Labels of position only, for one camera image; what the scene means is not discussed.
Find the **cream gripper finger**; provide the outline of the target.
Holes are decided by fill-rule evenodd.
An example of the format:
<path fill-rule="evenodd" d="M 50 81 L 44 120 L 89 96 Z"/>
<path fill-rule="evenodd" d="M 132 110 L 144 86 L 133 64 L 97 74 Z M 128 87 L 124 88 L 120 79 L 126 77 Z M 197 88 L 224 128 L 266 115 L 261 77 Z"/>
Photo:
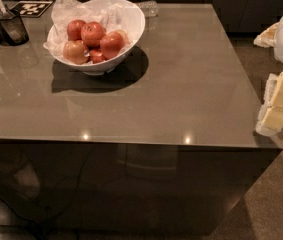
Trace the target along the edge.
<path fill-rule="evenodd" d="M 272 24 L 254 39 L 253 44 L 262 48 L 274 47 L 277 27 L 277 23 Z"/>

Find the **cream foam padded gripper finger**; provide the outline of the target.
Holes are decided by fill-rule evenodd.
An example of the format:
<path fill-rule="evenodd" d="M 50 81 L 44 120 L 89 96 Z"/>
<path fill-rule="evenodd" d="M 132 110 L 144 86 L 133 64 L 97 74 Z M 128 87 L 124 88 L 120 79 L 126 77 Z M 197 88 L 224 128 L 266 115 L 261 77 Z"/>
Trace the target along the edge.
<path fill-rule="evenodd" d="M 283 71 L 269 75 L 263 100 L 255 130 L 263 136 L 274 136 L 283 129 Z"/>

